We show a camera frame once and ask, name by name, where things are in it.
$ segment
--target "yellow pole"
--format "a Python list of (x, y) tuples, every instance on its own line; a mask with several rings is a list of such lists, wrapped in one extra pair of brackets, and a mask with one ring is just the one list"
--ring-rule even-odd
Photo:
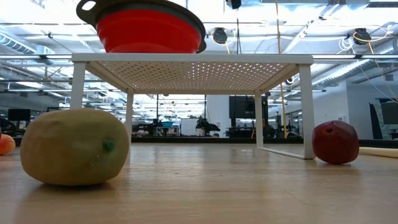
[[(278, 52), (282, 54), (282, 47), (280, 46), (280, 30), (279, 30), (279, 9), (278, 9), (278, 0), (275, 0), (276, 6), (276, 24), (277, 24), (277, 31), (278, 31)], [(280, 95), (282, 97), (282, 111), (283, 111), (283, 118), (284, 118), (284, 138), (287, 137), (286, 133), (286, 113), (285, 113), (285, 96), (284, 96), (284, 86), (280, 84)]]

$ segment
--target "white metal shelf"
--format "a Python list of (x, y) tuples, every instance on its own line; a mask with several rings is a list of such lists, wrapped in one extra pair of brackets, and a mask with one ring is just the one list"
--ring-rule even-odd
[(314, 113), (309, 55), (218, 54), (74, 54), (71, 108), (81, 108), (85, 71), (127, 93), (126, 128), (131, 135), (134, 94), (254, 95), (256, 141), (262, 137), (261, 94), (300, 73), (304, 155), (277, 151), (301, 159), (312, 151)]

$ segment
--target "wooden table surface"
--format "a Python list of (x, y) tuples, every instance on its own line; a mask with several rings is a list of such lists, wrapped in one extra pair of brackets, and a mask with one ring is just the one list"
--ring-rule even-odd
[(18, 150), (0, 157), (1, 224), (390, 224), (397, 217), (398, 160), (384, 157), (330, 166), (254, 145), (134, 144), (117, 178), (83, 188), (31, 179)]

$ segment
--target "red collapsible bowl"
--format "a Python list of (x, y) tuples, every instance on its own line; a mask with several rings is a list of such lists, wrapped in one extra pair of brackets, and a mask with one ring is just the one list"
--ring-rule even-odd
[[(94, 1), (89, 11), (83, 6)], [(203, 23), (166, 0), (81, 0), (80, 19), (94, 26), (108, 53), (194, 54), (206, 49)]]
[(97, 23), (99, 39), (110, 53), (194, 54), (201, 35), (189, 23), (164, 12), (131, 9)]

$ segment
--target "perforated shelf top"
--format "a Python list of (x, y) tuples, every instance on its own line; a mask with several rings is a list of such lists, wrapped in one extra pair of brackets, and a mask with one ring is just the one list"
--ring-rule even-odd
[(75, 63), (122, 91), (139, 94), (266, 92), (295, 75), (308, 55), (75, 54)]

